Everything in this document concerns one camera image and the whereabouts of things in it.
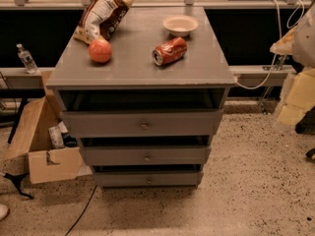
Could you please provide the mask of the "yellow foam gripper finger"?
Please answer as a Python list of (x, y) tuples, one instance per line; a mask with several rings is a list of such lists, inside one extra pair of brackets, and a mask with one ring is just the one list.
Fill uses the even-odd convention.
[(315, 68), (305, 67), (284, 80), (281, 100), (274, 112), (274, 127), (279, 132), (290, 132), (314, 107)]

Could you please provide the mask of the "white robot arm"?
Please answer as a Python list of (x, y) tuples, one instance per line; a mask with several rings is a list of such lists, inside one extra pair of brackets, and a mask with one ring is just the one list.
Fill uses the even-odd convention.
[(270, 51), (291, 55), (303, 66), (297, 75), (284, 80), (281, 102), (275, 112), (275, 127), (280, 132), (293, 130), (315, 107), (315, 4), (307, 10), (296, 27), (275, 42)]

